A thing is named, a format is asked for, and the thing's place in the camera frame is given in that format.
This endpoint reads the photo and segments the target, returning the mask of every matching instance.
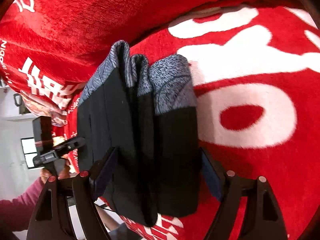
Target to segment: red blanket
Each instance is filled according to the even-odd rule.
[[[252,7],[238,7],[242,2]],[[174,20],[204,3],[191,15]],[[249,178],[264,175],[279,201],[289,239],[297,239],[320,203],[320,33],[306,12],[284,6],[300,4],[16,0],[0,23],[0,62],[15,90],[66,109],[64,133],[70,138],[76,135],[82,82],[114,41],[136,44],[131,52],[145,54],[151,64],[182,54],[190,63],[198,96],[201,145],[226,169]],[[171,22],[169,27],[163,27],[166,22]],[[76,152],[70,158],[76,166]],[[125,221],[147,239],[201,240],[218,204],[203,184],[193,215],[179,219],[159,215],[153,228]],[[245,199],[231,239],[239,232],[244,204]]]

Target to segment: folded black garment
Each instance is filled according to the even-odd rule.
[[[116,42],[81,94],[79,169],[119,147],[119,161],[104,197],[142,225],[157,213],[181,217],[196,211],[201,157],[196,97],[187,60],[172,55],[154,63]]]

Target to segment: white shape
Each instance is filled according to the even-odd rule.
[[[14,0],[13,3],[15,3],[19,7],[19,11],[22,12],[23,9],[26,9],[30,12],[35,12],[34,5],[35,5],[35,0],[29,0],[30,5],[25,4],[23,0]]]
[[[264,108],[262,116],[243,130],[228,130],[220,114],[232,106],[254,105]],[[297,113],[289,96],[265,84],[239,84],[210,91],[198,98],[199,139],[237,148],[265,148],[281,144],[292,136]]]
[[[223,13],[220,18],[204,23],[193,21],[193,15],[180,17],[169,25],[168,31],[177,38],[194,38],[209,32],[223,32],[246,25],[259,14],[256,8],[244,5],[221,9],[218,12]]]
[[[295,8],[288,8],[288,7],[285,7],[285,9],[287,9],[289,12],[292,12],[295,16],[300,18],[305,23],[307,23],[310,26],[315,27],[317,29],[317,26],[316,26],[315,22],[313,21],[312,17],[305,10],[295,9]]]
[[[305,30],[304,34],[318,49],[320,49],[320,38],[318,35],[308,30]]]
[[[193,85],[262,73],[296,72],[307,67],[320,72],[320,53],[291,54],[268,46],[271,32],[255,25],[232,37],[225,45],[184,46],[177,54],[191,64]]]

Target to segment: gray patterned fabric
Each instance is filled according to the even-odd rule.
[[[112,45],[109,55],[84,87],[79,105],[107,80],[116,67],[121,67],[124,68],[128,88],[138,82],[138,97],[154,92],[156,115],[174,109],[196,107],[196,95],[185,57],[174,54],[155,62],[149,68],[148,59],[144,55],[130,57],[129,53],[129,44],[125,41],[117,41]]]
[[[196,107],[196,95],[185,57],[174,54],[155,62],[149,69],[149,80],[154,89],[156,115]]]

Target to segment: pink sleeve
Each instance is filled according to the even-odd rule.
[[[21,196],[11,201],[0,200],[0,217],[8,230],[15,232],[28,229],[33,209],[43,186],[41,178],[38,178]]]

